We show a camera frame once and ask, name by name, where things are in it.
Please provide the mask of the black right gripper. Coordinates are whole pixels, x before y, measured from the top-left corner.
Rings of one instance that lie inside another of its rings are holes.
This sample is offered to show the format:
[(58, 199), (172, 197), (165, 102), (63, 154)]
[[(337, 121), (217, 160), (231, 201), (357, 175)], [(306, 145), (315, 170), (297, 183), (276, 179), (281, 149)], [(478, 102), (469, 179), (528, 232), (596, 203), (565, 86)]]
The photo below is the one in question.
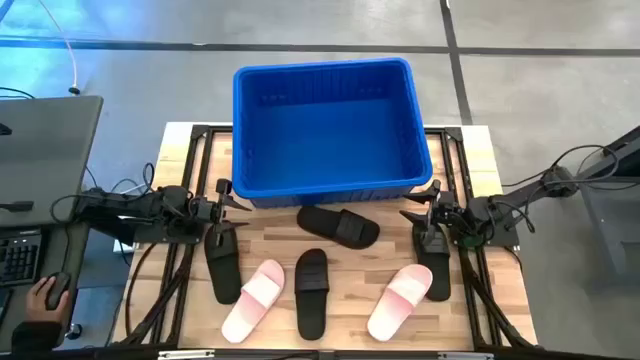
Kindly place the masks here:
[(405, 194), (404, 198), (420, 204), (429, 203), (429, 211), (425, 214), (399, 211), (415, 227), (427, 229), (428, 236), (434, 236), (441, 225), (453, 228), (459, 234), (469, 234), (469, 225), (452, 192), (440, 191), (438, 187), (431, 185), (424, 191)]

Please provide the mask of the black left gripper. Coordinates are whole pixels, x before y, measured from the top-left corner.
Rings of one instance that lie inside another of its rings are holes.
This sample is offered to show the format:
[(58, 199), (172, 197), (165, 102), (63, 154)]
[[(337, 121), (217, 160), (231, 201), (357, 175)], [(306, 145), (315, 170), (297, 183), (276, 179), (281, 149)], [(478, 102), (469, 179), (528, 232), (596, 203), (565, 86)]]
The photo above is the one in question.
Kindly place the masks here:
[(215, 244), (223, 246), (226, 243), (237, 242), (236, 229), (248, 225), (248, 222), (222, 221), (223, 205), (243, 211), (250, 208), (238, 203), (231, 195), (223, 194), (222, 203), (210, 201), (205, 196), (195, 196), (189, 201), (189, 223), (197, 226), (209, 225), (215, 234)]

